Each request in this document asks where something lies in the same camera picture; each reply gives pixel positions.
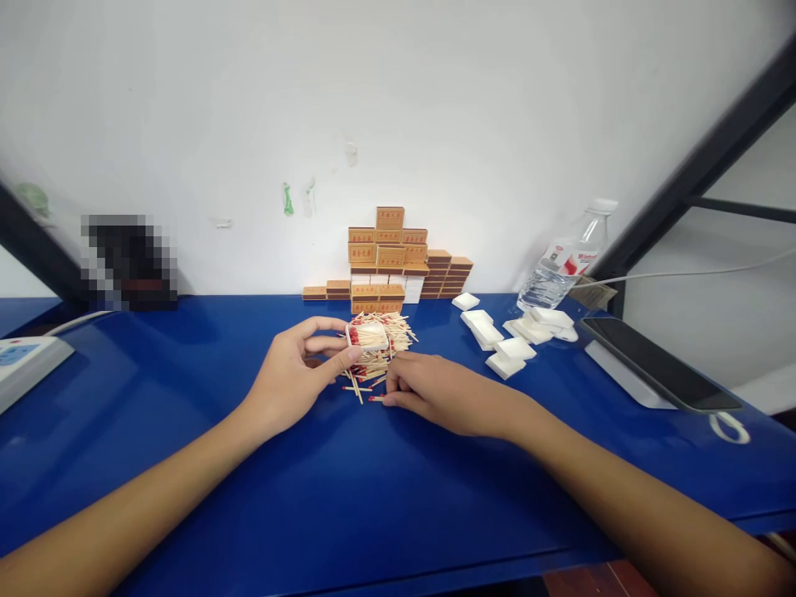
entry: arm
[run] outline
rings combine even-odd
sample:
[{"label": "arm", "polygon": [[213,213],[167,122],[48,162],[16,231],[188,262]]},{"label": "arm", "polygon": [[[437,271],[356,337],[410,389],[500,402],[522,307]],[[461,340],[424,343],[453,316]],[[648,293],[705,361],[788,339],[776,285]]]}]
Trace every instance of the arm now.
[{"label": "arm", "polygon": [[[271,343],[249,395],[199,439],[0,560],[0,586],[19,595],[106,595],[265,441],[285,431],[359,358],[341,319],[311,318]],[[331,357],[323,364],[308,359]]]},{"label": "arm", "polygon": [[442,357],[401,353],[384,406],[536,458],[661,595],[793,595],[796,573],[707,508],[578,434],[534,400]]}]

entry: plastic water bottle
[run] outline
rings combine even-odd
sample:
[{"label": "plastic water bottle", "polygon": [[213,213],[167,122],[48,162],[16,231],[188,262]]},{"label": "plastic water bottle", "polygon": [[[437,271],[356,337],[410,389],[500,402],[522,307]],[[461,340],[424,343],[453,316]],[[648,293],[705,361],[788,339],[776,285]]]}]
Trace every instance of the plastic water bottle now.
[{"label": "plastic water bottle", "polygon": [[616,201],[594,199],[583,216],[552,240],[531,278],[520,290],[517,306],[556,308],[608,241],[608,216]]}]

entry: loose matches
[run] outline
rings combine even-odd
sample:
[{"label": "loose matches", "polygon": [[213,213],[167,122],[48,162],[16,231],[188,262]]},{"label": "loose matches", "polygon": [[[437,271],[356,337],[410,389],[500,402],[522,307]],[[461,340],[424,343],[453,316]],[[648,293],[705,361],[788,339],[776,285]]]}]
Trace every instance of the loose matches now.
[{"label": "loose matches", "polygon": [[[362,357],[352,365],[351,369],[343,374],[351,380],[350,386],[344,386],[344,390],[353,391],[359,403],[364,404],[362,392],[373,392],[373,388],[386,381],[387,367],[397,352],[409,350],[409,347],[418,342],[417,336],[412,333],[407,317],[400,313],[360,313],[351,321],[351,330],[357,332],[351,334],[352,344],[363,346]],[[376,336],[368,333],[364,335],[359,326],[366,326],[369,323],[379,323],[384,328],[386,338],[386,348],[380,350],[369,350],[368,345],[376,344]],[[369,402],[382,402],[383,394],[371,396]]]}]

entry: bottle cap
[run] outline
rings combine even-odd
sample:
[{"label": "bottle cap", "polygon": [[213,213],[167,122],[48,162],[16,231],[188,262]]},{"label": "bottle cap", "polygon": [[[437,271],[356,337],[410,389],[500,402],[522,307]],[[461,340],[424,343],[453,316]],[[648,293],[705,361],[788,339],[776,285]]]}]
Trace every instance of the bottle cap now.
[{"label": "bottle cap", "polygon": [[589,204],[589,211],[596,211],[599,214],[612,214],[616,211],[618,201],[613,199],[592,199]]}]

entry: hand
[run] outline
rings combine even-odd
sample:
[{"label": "hand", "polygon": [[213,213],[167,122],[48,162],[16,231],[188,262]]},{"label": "hand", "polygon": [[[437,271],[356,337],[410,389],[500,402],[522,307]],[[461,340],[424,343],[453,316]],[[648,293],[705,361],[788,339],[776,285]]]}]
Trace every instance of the hand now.
[{"label": "hand", "polygon": [[401,406],[459,435],[511,439],[512,423],[536,403],[442,357],[399,352],[387,369],[384,406]]},{"label": "hand", "polygon": [[[295,425],[323,388],[362,355],[345,338],[313,335],[318,330],[344,332],[346,325],[342,319],[313,317],[274,336],[254,385],[237,409],[258,426],[263,441]],[[312,358],[318,354],[328,361]]]}]

